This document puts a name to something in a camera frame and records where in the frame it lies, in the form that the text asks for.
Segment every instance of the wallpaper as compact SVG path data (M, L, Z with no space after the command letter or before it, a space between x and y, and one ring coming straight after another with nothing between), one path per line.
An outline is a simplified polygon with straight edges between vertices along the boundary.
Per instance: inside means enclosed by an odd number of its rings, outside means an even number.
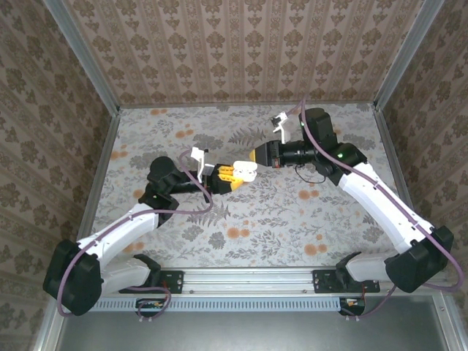
M66 0L120 105L371 101L421 0Z
M447 0L384 114L415 207L468 273L468 2ZM468 283L457 297L468 325Z
M41 1L0 1L0 350L34 345L55 245L73 239L110 121Z
M394 188L370 104L315 106L330 113L338 139L359 147ZM279 139L270 118L290 108L223 105L121 110L94 231L137 203L153 159L166 155L176 161L182 151L197 146L208 148L218 163L248 160L253 148ZM299 120L292 119L296 128L291 140L298 140ZM192 160L189 166L196 170L197 164ZM298 172L309 181L323 180L313 166ZM143 252L164 267L277 267L334 265L351 252L392 249L362 206L330 181L305 183L294 168L259 166L257 174L254 182L232 193L214 195L214 209L208 214L174 215L130 244L122 258ZM174 197L179 209L206 206L200 193Z

